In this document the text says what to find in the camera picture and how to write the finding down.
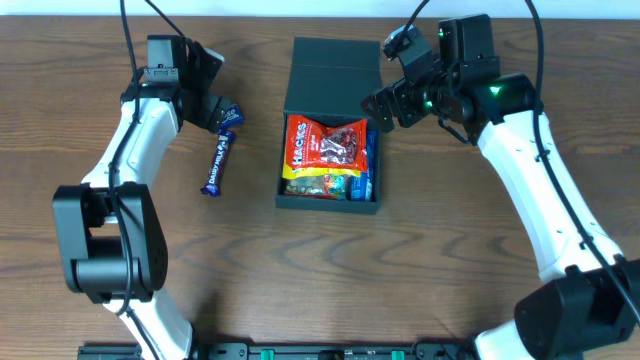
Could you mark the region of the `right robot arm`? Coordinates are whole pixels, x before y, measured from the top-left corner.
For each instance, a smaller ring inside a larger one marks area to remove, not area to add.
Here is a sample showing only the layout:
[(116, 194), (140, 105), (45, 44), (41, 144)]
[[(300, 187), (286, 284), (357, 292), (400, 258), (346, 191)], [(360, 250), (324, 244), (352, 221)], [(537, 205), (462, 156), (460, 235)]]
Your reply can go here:
[(476, 336), (478, 359), (579, 359), (627, 341), (639, 325), (639, 264), (589, 210), (555, 146), (541, 83), (505, 75), (485, 14), (443, 20), (432, 47), (412, 24), (383, 53), (403, 77), (362, 104), (385, 132), (427, 116), (476, 146), (503, 182), (529, 236), (541, 286), (513, 318)]

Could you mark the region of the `blue eclipse gum pack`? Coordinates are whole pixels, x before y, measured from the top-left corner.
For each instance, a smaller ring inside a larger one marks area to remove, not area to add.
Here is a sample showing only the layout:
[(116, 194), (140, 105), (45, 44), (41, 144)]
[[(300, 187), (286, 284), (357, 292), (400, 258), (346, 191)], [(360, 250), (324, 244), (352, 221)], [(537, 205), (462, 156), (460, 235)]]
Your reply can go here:
[(245, 117), (240, 106), (238, 104), (233, 104), (227, 109), (223, 121), (220, 124), (220, 130), (224, 131), (233, 127), (241, 126), (244, 121)]

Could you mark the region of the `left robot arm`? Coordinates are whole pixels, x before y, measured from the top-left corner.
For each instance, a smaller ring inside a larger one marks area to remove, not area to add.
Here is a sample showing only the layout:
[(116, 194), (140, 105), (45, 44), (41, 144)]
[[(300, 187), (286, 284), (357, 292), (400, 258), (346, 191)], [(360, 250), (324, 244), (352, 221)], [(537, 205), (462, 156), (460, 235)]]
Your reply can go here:
[(165, 287), (168, 248), (151, 188), (183, 124), (216, 132), (233, 102), (209, 90), (223, 56), (179, 35), (151, 35), (147, 45), (148, 64), (133, 69), (100, 161), (52, 199), (67, 287), (114, 313), (136, 339), (81, 346), (80, 359), (189, 359), (195, 349), (193, 327)]

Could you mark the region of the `red Hacks candy bag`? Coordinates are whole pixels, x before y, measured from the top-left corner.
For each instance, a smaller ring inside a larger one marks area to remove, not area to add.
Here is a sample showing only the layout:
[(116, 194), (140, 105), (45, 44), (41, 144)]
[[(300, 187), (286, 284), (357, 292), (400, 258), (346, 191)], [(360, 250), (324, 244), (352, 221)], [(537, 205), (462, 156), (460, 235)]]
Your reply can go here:
[(290, 115), (284, 162), (292, 169), (367, 171), (367, 120), (329, 127), (302, 115)]

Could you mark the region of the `Haribo worms candy bag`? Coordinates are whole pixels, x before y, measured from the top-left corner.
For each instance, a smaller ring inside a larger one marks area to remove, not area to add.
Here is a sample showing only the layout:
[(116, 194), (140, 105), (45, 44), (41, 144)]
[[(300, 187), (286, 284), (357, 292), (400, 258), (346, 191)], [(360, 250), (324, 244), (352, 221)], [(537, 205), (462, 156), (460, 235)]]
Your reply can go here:
[(322, 175), (287, 180), (284, 194), (330, 200), (346, 200), (350, 176)]

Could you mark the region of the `blue cookie pack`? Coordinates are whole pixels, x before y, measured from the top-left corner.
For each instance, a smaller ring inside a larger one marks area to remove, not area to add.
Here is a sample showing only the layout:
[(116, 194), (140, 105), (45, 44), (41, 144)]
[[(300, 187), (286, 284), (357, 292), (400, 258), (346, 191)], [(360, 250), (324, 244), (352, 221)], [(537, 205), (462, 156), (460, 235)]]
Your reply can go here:
[(375, 175), (376, 131), (368, 131), (366, 139), (367, 171), (359, 177), (353, 177), (350, 183), (350, 200), (371, 202), (373, 197), (373, 180)]

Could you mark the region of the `yellow Hacks candy bag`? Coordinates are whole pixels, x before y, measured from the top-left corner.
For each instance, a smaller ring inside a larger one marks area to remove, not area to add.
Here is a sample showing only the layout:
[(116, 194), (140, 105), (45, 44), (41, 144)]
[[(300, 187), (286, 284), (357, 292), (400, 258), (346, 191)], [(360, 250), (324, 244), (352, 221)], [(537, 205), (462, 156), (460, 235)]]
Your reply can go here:
[(316, 177), (325, 175), (360, 177), (361, 171), (349, 168), (336, 167), (299, 167), (293, 168), (286, 161), (283, 162), (282, 177), (286, 180), (294, 180), (302, 177)]

